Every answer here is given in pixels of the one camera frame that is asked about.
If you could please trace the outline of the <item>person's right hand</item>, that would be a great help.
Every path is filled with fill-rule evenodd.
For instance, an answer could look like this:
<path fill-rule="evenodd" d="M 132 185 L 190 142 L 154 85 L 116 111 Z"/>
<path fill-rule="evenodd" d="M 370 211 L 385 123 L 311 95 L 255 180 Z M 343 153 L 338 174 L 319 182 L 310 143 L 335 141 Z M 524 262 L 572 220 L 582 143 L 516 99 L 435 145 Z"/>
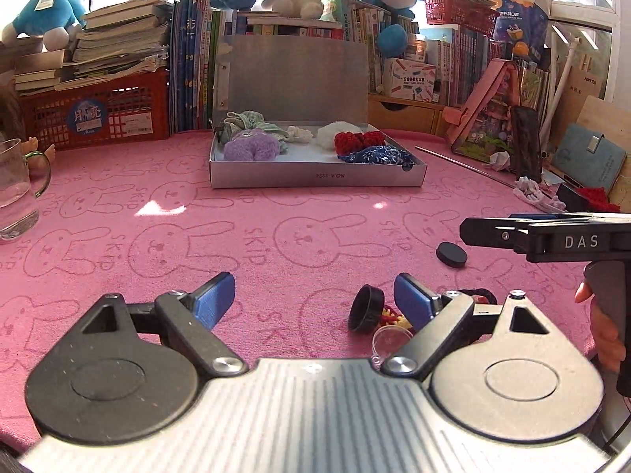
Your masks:
<path fill-rule="evenodd" d="M 595 341 L 599 362 L 610 372 L 620 371 L 625 360 L 625 344 L 619 337 L 614 321 L 603 313 L 592 288 L 583 281 L 574 295 L 576 303 L 590 302 L 590 330 Z"/>

